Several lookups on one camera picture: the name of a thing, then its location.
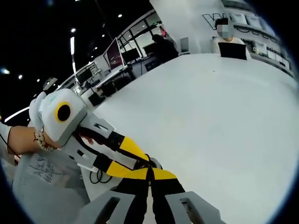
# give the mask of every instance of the person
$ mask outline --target person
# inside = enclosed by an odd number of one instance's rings
[[[36,130],[34,127],[24,126],[7,126],[0,122],[0,158],[2,168],[8,178],[14,178],[14,155],[22,155],[28,153],[37,153],[42,150],[40,143],[36,139]],[[43,148],[61,148],[54,142],[44,131]],[[86,138],[90,144],[93,140]]]
[[[153,35],[152,40],[156,44],[153,53],[161,63],[168,62],[178,57],[178,51],[175,49],[174,44],[169,40],[166,40],[157,34]]]
[[[233,29],[232,25],[228,22],[228,18],[221,18],[217,19],[215,22],[215,28],[217,29],[217,33],[220,37],[213,40],[212,43],[212,51],[213,53],[220,54],[220,48],[218,43],[224,42],[224,43],[237,43],[237,44],[244,44],[245,43],[235,36],[233,36]],[[247,59],[250,59],[250,53],[246,47],[246,57]]]

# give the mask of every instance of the computer monitor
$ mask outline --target computer monitor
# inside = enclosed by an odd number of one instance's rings
[[[218,43],[221,57],[247,60],[246,45],[238,43]]]
[[[123,60],[126,63],[129,63],[133,60],[136,60],[137,58],[140,58],[138,50],[136,48],[128,50],[128,51],[122,53],[122,57],[123,57]]]
[[[147,45],[143,49],[147,55],[149,55],[150,53],[154,53],[156,51],[156,43]]]
[[[115,38],[114,41],[110,44],[110,46],[107,48],[106,54],[111,70],[124,65],[121,56],[121,51],[118,46],[117,38]]]
[[[86,80],[93,76],[92,72],[89,69],[86,69],[81,74],[76,75],[76,78],[80,84],[83,84]]]

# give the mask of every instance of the hand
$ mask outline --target hand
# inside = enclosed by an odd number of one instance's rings
[[[93,139],[92,138],[89,138],[89,137],[84,137],[84,136],[81,136],[81,138],[84,138],[88,141],[89,144],[93,145]]]

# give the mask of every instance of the beaded bracelet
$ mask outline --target beaded bracelet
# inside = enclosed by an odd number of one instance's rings
[[[45,141],[43,129],[39,132],[34,132],[34,141],[37,141],[38,146],[44,151],[51,152],[56,149]]]

